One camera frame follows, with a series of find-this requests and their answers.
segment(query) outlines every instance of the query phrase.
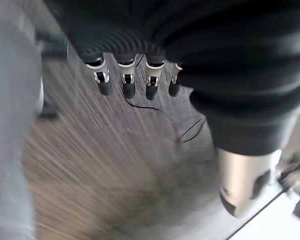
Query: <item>white surface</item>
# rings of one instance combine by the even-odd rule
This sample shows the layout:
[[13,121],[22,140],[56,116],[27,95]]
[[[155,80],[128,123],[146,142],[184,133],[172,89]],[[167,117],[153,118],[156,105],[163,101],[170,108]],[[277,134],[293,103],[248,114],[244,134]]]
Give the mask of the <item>white surface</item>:
[[231,240],[300,240],[300,219],[285,194],[242,228]]

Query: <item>robotic hand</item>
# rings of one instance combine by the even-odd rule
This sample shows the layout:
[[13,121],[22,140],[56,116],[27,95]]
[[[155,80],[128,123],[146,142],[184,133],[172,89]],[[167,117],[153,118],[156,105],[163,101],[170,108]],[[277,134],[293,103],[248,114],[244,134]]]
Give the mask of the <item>robotic hand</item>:
[[127,98],[135,55],[147,57],[153,100],[165,59],[169,94],[193,88],[216,148],[227,211],[245,214],[274,174],[300,114],[300,1],[45,0],[104,95],[113,53]]

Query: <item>wire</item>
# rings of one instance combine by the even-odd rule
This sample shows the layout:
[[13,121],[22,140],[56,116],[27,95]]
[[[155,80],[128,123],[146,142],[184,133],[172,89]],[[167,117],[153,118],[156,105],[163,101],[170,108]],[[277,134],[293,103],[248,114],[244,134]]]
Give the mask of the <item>wire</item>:
[[[203,120],[203,118],[199,119],[199,120],[196,121],[190,128],[188,128],[184,133],[182,133],[181,136],[179,136],[178,129],[177,129],[175,123],[174,123],[173,120],[170,118],[170,116],[169,116],[168,114],[166,114],[163,110],[161,110],[161,109],[159,109],[159,108],[156,108],[156,107],[152,107],[152,106],[139,106],[139,105],[135,105],[135,104],[131,103],[127,98],[125,98],[125,100],[127,101],[127,103],[128,103],[131,107],[134,107],[134,108],[137,108],[137,109],[149,109],[149,110],[155,110],[155,111],[158,111],[158,112],[164,114],[164,116],[165,116],[166,118],[168,118],[169,121],[171,121],[171,123],[172,123],[172,127],[173,127],[173,130],[174,130],[174,133],[175,133],[175,143],[176,143],[177,145],[188,143],[188,142],[190,142],[191,140],[193,140],[194,138],[196,138],[196,137],[200,134],[201,130],[203,129],[203,127],[204,127],[204,125],[205,125],[205,123],[206,123],[206,121],[207,121],[206,118],[204,118],[204,120]],[[196,133],[194,136],[192,136],[191,138],[182,141],[182,138],[183,138],[183,137],[184,137],[191,129],[193,129],[199,122],[201,122],[202,120],[203,120],[203,122],[201,123],[201,125],[200,125],[200,127],[199,127],[197,133]]]
[[266,205],[264,205],[259,211],[257,211],[248,221],[246,221],[241,227],[239,227],[234,233],[232,233],[225,240],[230,240],[235,234],[237,234],[241,229],[243,229],[248,223],[250,223],[256,216],[258,216],[263,210],[269,207],[276,199],[278,199],[282,194],[285,193],[285,190],[279,192],[274,198],[271,199]]
[[[181,138],[182,138],[187,132],[189,132],[193,127],[195,127],[195,125],[197,125],[197,124],[198,124],[200,121],[202,121],[202,120],[203,120],[203,118],[201,118],[201,119],[198,120],[195,124],[193,124],[187,131],[185,131],[185,132],[181,135]],[[184,140],[184,141],[182,141],[182,142],[180,142],[180,143],[181,143],[181,144],[185,144],[185,143],[190,142],[191,140],[195,139],[195,138],[201,133],[202,129],[204,128],[204,125],[205,125],[206,121],[207,121],[207,119],[205,118],[205,119],[202,121],[202,123],[201,123],[201,125],[200,125],[200,127],[199,127],[199,129],[198,129],[198,131],[197,131],[197,133],[196,133],[193,137],[191,137],[191,138],[189,138],[189,139],[187,139],[187,140]]]
[[135,67],[138,67],[141,60],[144,58],[145,54],[142,54],[142,56],[140,57],[139,61],[137,62],[137,64],[135,65]]

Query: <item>gray pants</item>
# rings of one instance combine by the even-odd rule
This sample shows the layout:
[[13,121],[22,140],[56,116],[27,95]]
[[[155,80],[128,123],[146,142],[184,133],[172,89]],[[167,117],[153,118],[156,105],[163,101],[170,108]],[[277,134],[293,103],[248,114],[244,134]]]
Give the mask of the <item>gray pants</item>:
[[31,26],[15,9],[0,11],[0,240],[28,240],[35,216],[21,139],[38,112],[42,64]]

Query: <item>gray floor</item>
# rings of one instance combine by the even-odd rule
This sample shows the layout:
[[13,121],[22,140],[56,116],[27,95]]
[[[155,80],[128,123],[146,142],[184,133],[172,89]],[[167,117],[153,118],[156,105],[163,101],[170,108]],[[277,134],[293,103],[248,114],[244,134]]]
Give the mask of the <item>gray floor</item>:
[[[13,2],[39,29],[60,33],[41,1]],[[125,102],[118,67],[111,55],[107,60],[114,89],[110,97],[100,95],[73,49],[67,62],[44,63],[44,87],[61,116],[37,122],[25,143],[23,166],[34,193],[38,239],[227,238],[249,216],[235,219],[223,209],[208,126],[177,147],[166,115]],[[168,95],[169,64],[158,97],[147,101],[143,64],[136,71],[135,104],[164,110],[179,133],[203,117],[190,105],[189,89],[177,98]],[[269,188],[259,205],[276,191]]]

